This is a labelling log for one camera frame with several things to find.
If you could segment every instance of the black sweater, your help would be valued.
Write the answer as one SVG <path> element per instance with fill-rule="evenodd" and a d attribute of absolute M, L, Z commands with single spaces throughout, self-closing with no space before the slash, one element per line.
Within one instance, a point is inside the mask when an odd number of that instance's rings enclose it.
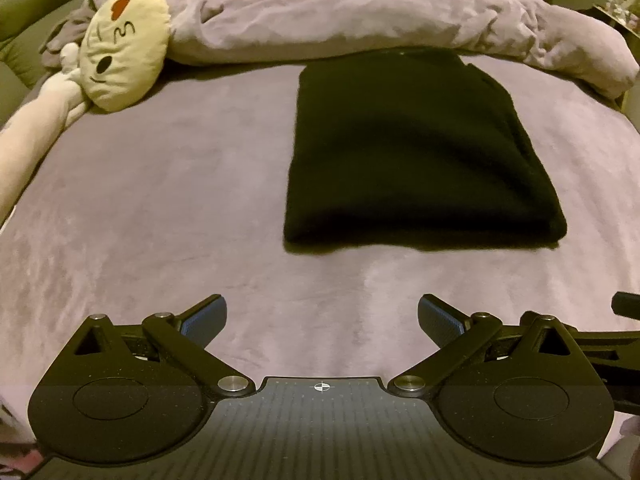
<path fill-rule="evenodd" d="M 367 52 L 302 71 L 286 242 L 498 247 L 565 234 L 511 96 L 454 51 Z"/>

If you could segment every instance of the plush toy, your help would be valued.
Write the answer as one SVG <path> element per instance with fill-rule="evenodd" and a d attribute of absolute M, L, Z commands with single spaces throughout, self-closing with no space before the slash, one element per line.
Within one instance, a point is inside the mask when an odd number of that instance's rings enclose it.
<path fill-rule="evenodd" d="M 60 133 L 89 107 L 79 83 L 78 51 L 75 43 L 63 47 L 62 71 L 49 77 L 38 96 L 13 114 L 0 131 L 0 224 Z"/>
<path fill-rule="evenodd" d="M 107 0 L 80 46 L 80 80 L 91 101 L 116 112 L 142 99 L 160 75 L 169 36 L 166 0 Z"/>

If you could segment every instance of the red heart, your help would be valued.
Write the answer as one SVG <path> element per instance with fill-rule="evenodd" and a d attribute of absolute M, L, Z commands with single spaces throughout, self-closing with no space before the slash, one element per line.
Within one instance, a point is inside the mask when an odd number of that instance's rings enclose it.
<path fill-rule="evenodd" d="M 112 22 L 115 22 L 122 15 L 127 5 L 129 5 L 129 0 L 116 0 L 116 2 L 111 6 Z"/>

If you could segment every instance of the black eye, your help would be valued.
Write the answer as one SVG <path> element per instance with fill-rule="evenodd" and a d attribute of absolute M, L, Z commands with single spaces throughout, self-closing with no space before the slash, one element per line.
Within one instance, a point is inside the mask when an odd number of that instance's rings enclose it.
<path fill-rule="evenodd" d="M 98 62 L 98 66 L 96 67 L 95 71 L 98 74 L 101 74 L 102 72 L 104 72 L 105 70 L 107 70 L 109 68 L 109 66 L 111 65 L 111 56 L 104 56 L 99 62 Z"/>

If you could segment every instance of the silver screw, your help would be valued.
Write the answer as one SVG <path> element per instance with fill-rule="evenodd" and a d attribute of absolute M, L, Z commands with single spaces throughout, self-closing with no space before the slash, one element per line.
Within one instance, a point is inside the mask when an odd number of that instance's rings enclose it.
<path fill-rule="evenodd" d="M 415 375 L 403 375 L 394 379 L 394 385 L 405 392 L 417 392 L 424 388 L 424 380 Z"/>
<path fill-rule="evenodd" d="M 237 375 L 229 375 L 227 377 L 223 377 L 218 381 L 218 387 L 221 390 L 225 390 L 228 392 L 239 392 L 240 390 L 244 390 L 249 385 L 249 381 L 247 381 L 244 377 L 240 377 Z"/>

